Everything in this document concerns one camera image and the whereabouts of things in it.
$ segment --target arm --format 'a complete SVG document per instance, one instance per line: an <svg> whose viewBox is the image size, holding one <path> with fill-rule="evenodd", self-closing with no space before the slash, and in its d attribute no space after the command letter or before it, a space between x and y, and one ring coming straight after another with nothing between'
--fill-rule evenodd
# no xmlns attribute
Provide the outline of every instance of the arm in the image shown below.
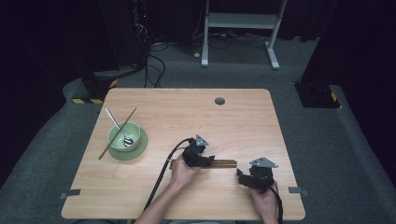
<svg viewBox="0 0 396 224"><path fill-rule="evenodd" d="M166 189L140 215L135 224L160 223L167 208L179 192L186 188L193 180L201 167L189 167L181 156L178 156L172 169L172 180Z"/></svg>
<svg viewBox="0 0 396 224"><path fill-rule="evenodd" d="M277 191L276 184L271 188ZM267 189L264 194L258 193L255 189L249 189L249 191L256 212L260 215L263 223L277 224L277 201L275 194L270 189Z"/></svg>

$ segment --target round hole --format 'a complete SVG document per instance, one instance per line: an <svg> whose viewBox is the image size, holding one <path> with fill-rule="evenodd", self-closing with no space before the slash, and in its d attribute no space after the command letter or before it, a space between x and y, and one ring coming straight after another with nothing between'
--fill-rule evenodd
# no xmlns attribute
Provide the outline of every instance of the round hole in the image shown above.
<svg viewBox="0 0 396 224"><path fill-rule="evenodd" d="M224 105L225 104L225 100L222 97L218 97L215 99L215 103L216 105Z"/></svg>

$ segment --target gray carpet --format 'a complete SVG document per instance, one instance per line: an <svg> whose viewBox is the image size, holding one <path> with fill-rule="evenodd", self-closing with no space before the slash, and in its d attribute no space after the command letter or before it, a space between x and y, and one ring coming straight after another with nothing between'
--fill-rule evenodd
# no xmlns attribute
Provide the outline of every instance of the gray carpet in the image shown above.
<svg viewBox="0 0 396 224"><path fill-rule="evenodd" d="M271 92L297 183L309 191L303 197L306 217L296 223L396 223L396 190L361 133L341 88L331 86L342 108L304 108L300 103L293 82L301 79L317 42L278 39L275 51L280 69L274 71L262 41L255 41L210 49L207 68L200 66L201 58L193 56L201 53L201 47L158 45L150 54L166 65L163 88L264 88ZM227 45L219 40L210 44ZM149 57L148 64L163 69L154 58ZM158 74L149 68L153 82ZM62 218L64 201L59 197L73 182L101 109L101 105L70 101L79 82L64 87L67 103L36 135L1 188L0 223L75 222ZM144 83L142 70L120 78L117 88L143 87Z"/></svg>

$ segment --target human hand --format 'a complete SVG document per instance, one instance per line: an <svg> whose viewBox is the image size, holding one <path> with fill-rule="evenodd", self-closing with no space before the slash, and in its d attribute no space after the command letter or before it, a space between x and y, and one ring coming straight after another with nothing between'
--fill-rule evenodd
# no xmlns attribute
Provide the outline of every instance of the human hand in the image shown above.
<svg viewBox="0 0 396 224"><path fill-rule="evenodd" d="M277 192L276 183L271 187ZM267 189L260 194L256 189L249 189L256 212L265 224L277 224L277 200L275 194Z"/></svg>
<svg viewBox="0 0 396 224"><path fill-rule="evenodd" d="M201 169L202 167L188 166L183 157L179 155L173 164L171 185L178 189L184 189Z"/></svg>

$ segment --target chopsticks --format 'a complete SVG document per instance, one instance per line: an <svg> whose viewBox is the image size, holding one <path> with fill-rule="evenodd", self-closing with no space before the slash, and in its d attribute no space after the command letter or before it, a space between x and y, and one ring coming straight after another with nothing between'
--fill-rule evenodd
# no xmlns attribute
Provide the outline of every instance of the chopsticks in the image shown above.
<svg viewBox="0 0 396 224"><path fill-rule="evenodd" d="M171 160L169 169L172 170L175 160ZM210 166L203 167L204 169L224 169L236 168L237 162L234 160L213 160Z"/></svg>
<svg viewBox="0 0 396 224"><path fill-rule="evenodd" d="M128 120L131 118L132 114L136 111L136 107L134 108L134 111L132 111L132 113L129 115L128 119L125 120L125 122L122 124L122 126L120 127L120 129L117 131L117 133L114 135L113 139L111 139L111 141L107 144L107 147L105 148L105 150L103 150L102 154L99 157L99 160L102 159L102 157L105 155L105 153L108 151L108 149L110 148L111 144L113 144L114 140L116 139L116 137L119 135L119 133L121 132L122 128L125 126L125 124L128 122Z"/></svg>

